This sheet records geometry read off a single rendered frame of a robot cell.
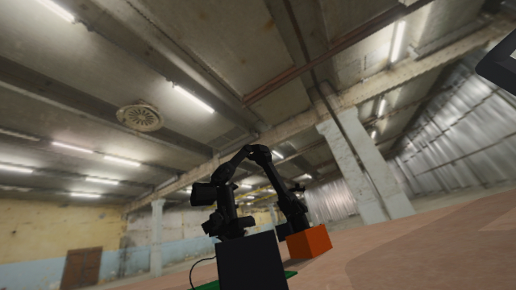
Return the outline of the green circuit board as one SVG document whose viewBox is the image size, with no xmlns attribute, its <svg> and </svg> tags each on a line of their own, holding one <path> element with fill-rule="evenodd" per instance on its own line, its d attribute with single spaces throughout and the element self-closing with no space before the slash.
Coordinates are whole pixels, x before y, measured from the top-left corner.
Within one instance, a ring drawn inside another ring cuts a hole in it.
<svg viewBox="0 0 516 290">
<path fill-rule="evenodd" d="M 286 279 L 296 275 L 297 271 L 284 271 Z M 196 290 L 220 290 L 219 280 L 209 282 L 208 284 L 203 284 L 198 287 L 195 287 Z"/>
</svg>

